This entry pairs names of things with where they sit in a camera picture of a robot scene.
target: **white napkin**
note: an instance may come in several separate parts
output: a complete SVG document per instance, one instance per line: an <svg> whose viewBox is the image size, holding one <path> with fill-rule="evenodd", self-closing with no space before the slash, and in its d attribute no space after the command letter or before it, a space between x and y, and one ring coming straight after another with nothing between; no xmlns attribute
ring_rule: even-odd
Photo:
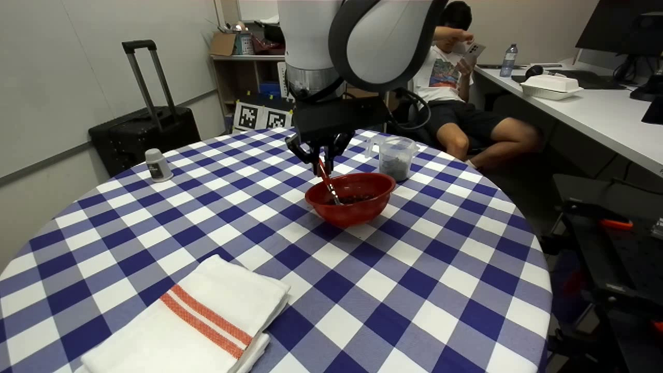
<svg viewBox="0 0 663 373"><path fill-rule="evenodd" d="M160 300L83 355L79 373L248 372L287 289L208 257Z"/></svg>

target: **round table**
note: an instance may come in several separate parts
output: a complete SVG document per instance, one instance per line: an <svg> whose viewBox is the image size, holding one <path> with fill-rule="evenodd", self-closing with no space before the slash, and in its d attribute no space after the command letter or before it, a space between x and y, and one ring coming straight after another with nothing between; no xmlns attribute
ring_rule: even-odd
<svg viewBox="0 0 663 373"><path fill-rule="evenodd" d="M70 372L208 256L290 286L254 372L536 372L548 272L516 205L422 148L383 214L338 231L304 203L316 183L287 129L165 153L57 214L0 279L0 372ZM373 173L358 130L335 175Z"/></svg>

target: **black bag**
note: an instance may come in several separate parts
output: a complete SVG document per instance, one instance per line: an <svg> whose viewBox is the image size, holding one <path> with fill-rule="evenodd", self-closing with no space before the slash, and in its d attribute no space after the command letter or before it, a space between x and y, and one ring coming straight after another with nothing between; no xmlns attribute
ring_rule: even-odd
<svg viewBox="0 0 663 373"><path fill-rule="evenodd" d="M201 142L191 109L176 109L171 105L171 96L156 57L156 45L151 39L140 39L123 42L121 48L130 63L133 76L136 78L146 109L89 129L91 143L97 149L110 176L120 175L135 164L140 164L145 159L145 151L151 148L169 151ZM138 48L148 51L168 106L152 106L138 63L135 59L135 51Z"/></svg>

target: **man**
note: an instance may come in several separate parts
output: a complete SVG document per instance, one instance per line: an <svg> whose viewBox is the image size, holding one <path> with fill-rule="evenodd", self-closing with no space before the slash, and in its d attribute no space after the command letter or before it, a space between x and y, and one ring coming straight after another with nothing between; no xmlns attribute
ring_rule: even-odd
<svg viewBox="0 0 663 373"><path fill-rule="evenodd" d="M467 105L472 64L459 54L472 33L472 11L451 3L439 19L430 52L414 76L414 93L428 102L427 130L453 157L491 168L538 149L538 134L511 116L494 116ZM470 143L482 149L467 157Z"/></svg>

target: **rolling luggage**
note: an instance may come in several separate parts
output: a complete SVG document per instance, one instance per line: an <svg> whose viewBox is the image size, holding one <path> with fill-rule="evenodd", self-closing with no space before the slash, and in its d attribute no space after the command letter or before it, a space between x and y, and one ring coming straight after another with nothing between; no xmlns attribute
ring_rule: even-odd
<svg viewBox="0 0 663 373"><path fill-rule="evenodd" d="M97 149L110 176L116 176L130 166L140 164L145 159L145 151L151 148L156 148L165 153L201 140L191 109L171 105L168 82L156 57L156 45L151 39L138 39L123 42L121 48L146 109L89 129L91 143ZM151 54L168 106L155 109L151 102L142 72L135 59L135 52L142 48Z"/></svg>

